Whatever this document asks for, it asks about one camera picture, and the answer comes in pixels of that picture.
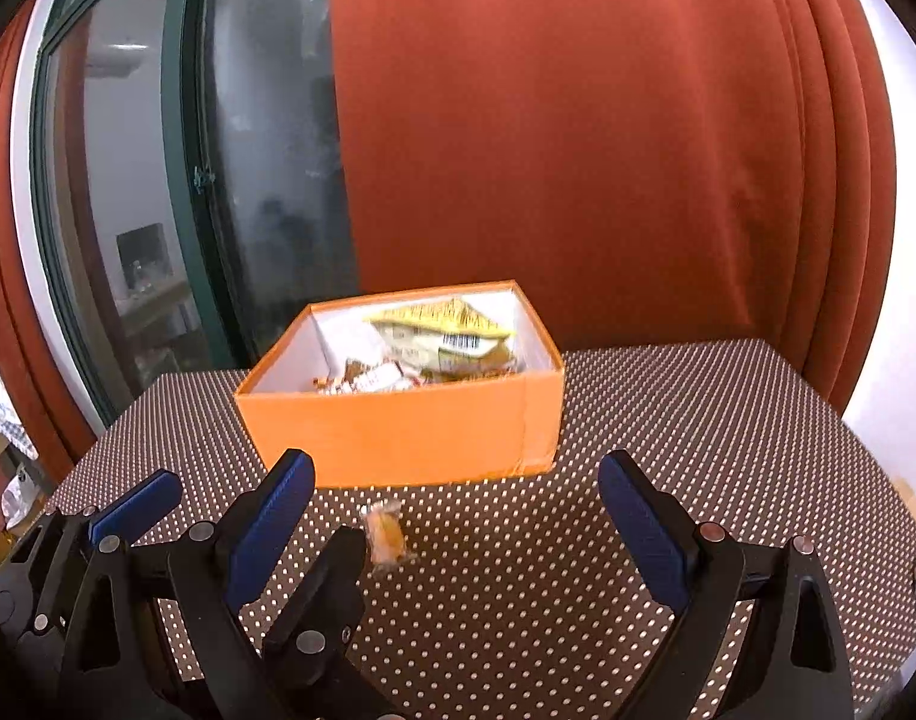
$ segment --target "orange box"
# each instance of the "orange box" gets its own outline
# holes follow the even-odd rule
[[[313,379],[344,371],[354,356],[349,350],[377,343],[366,317],[453,296],[514,328],[521,372],[408,391],[315,391]],[[513,281],[309,305],[235,392],[265,466],[285,449],[303,449],[314,458],[322,488],[441,485],[547,471],[563,396],[560,353]]]

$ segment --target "blue gripper pad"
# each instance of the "blue gripper pad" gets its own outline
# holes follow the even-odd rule
[[[88,540],[97,547],[105,536],[118,536],[133,544],[181,503],[181,479],[158,469],[141,484],[128,490],[91,521]]]
[[[682,613],[689,597],[687,557],[659,518],[661,511],[656,504],[669,505],[658,497],[664,493],[653,488],[623,450],[611,452],[600,461],[598,492],[651,598],[675,614]],[[678,506],[672,496],[665,497]]]
[[[274,488],[264,497],[227,561],[224,600],[235,611],[256,601],[268,583],[315,493],[315,464],[304,452],[289,450],[274,464],[260,487],[245,494],[264,493],[265,482]]]

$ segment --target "small snack packet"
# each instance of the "small snack packet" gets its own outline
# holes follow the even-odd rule
[[[368,534],[368,544],[371,546],[371,566],[379,574],[388,573],[417,557],[408,551],[400,518],[401,501],[397,499],[361,507],[361,519],[365,523],[365,533]]]
[[[365,365],[348,360],[344,376],[340,379],[314,379],[312,384],[319,394],[340,395],[351,392],[384,392],[411,389],[413,381],[403,375],[397,362]]]

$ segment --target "green window frame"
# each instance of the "green window frame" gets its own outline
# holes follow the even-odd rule
[[[53,54],[75,24],[100,0],[55,0],[45,28],[32,90],[32,208],[49,292],[75,365],[104,424],[120,415],[91,359],[61,267],[61,244],[47,181],[46,76]],[[167,0],[161,45],[161,119],[165,172],[188,283],[202,322],[212,364],[245,367],[251,360],[221,274],[221,259],[207,199],[194,189],[202,167],[197,129],[197,28],[203,0]]]

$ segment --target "table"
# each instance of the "table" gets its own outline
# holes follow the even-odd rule
[[[916,644],[916,526],[852,432],[763,341],[565,355],[555,469],[422,488],[317,490],[264,596],[242,610],[256,645],[326,538],[360,504],[394,496],[419,560],[365,577],[349,658],[418,718],[605,720],[672,614],[650,600],[598,499],[600,457],[626,447],[696,520],[742,541],[809,533],[834,590],[856,704]],[[166,374],[122,415],[53,503],[105,505],[154,469],[181,505],[142,542],[217,520],[265,471],[233,405],[244,372]],[[749,619],[735,608],[693,716],[711,717]],[[199,675],[176,606],[162,602],[181,672]]]

